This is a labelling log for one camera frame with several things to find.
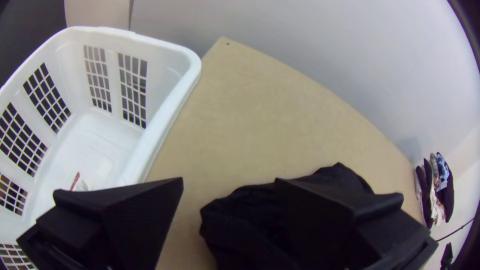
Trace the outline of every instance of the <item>black cloth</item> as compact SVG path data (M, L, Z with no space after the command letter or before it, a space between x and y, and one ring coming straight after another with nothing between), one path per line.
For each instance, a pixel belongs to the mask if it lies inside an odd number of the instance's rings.
M373 194L369 184L341 163L297 180ZM247 185L200 210L200 235L218 270L300 270L287 237L273 183Z
M454 175L450 170L450 166L448 167L448 172L450 175L448 176L446 187L444 189L440 189L436 192L436 197L440 201L440 203L445 207L445 221L448 223L452 214L454 213Z
M425 171L420 167L417 166L415 169L418 183L421 189L421 206L423 208L423 219L425 219L425 225L430 230L434 224L434 220L431 218L432 216L432 202L430 201L430 185L427 184L427 177Z

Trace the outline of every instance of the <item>clothing pile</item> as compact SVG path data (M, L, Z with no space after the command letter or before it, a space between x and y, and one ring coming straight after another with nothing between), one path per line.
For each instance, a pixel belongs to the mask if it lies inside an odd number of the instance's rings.
M440 153L431 153L423 165L415 169L417 198L426 227L449 222L454 211L454 176Z
M337 163L298 181L374 194L353 170ZM200 235L219 270L300 270L299 255L287 236L274 184L247 185L200 210Z

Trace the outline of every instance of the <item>wooden board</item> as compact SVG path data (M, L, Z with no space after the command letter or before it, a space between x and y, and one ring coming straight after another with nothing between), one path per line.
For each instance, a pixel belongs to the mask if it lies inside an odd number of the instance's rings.
M157 269L214 270L200 208L234 189L342 162L376 193L401 192L422 220L413 168L368 120L291 67L221 38L173 124L148 180L183 177L184 192Z

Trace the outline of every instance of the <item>black cable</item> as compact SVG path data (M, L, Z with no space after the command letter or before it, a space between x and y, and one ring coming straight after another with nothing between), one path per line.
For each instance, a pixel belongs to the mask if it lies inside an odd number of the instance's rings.
M456 229L454 232L450 233L449 235L444 236L444 237L438 239L437 242L440 242L440 241L442 241L443 239L445 239L445 238L453 235L454 233L460 231L460 230L463 229L465 226L467 226L470 222L472 222L472 220L474 220L474 218L470 219L467 223L465 223L463 226L461 226L460 228Z

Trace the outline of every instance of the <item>white laundry basket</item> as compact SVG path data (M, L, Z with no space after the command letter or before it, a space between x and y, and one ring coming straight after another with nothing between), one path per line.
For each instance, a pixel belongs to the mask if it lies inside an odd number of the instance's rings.
M54 206L55 189L145 180L197 83L191 50L134 32L71 27L0 89L0 258L32 269L16 239Z

